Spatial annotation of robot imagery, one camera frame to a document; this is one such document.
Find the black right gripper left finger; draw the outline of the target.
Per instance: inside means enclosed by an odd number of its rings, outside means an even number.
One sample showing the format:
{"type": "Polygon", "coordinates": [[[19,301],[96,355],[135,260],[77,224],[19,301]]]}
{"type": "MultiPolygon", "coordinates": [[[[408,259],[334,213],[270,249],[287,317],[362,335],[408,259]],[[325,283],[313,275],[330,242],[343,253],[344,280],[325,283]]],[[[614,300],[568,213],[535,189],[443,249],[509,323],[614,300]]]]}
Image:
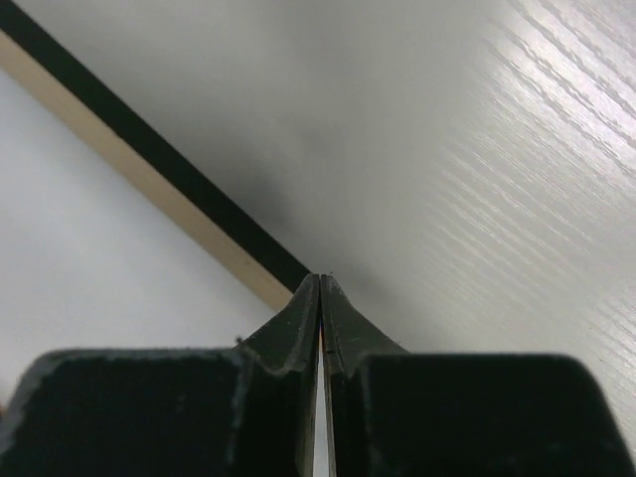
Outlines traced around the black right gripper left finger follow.
{"type": "Polygon", "coordinates": [[[319,278],[230,348],[40,356],[1,420],[5,476],[309,476],[319,278]]]}

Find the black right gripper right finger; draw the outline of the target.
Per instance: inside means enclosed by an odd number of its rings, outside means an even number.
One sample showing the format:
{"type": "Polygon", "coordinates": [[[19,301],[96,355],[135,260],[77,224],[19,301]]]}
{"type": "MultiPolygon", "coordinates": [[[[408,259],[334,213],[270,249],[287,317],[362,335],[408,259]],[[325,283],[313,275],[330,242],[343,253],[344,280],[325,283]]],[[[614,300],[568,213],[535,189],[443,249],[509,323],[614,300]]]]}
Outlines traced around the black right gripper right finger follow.
{"type": "Polygon", "coordinates": [[[417,354],[321,277],[334,476],[631,476],[605,395],[557,354],[417,354]]]}

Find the wooden picture frame black front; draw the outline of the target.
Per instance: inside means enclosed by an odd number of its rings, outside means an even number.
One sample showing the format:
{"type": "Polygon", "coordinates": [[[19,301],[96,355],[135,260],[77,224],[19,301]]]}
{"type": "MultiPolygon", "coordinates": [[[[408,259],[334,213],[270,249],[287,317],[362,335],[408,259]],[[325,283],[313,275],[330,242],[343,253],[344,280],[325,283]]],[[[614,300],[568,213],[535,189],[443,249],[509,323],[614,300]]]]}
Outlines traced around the wooden picture frame black front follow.
{"type": "Polygon", "coordinates": [[[266,305],[290,300],[307,268],[13,1],[1,67],[266,305]]]}

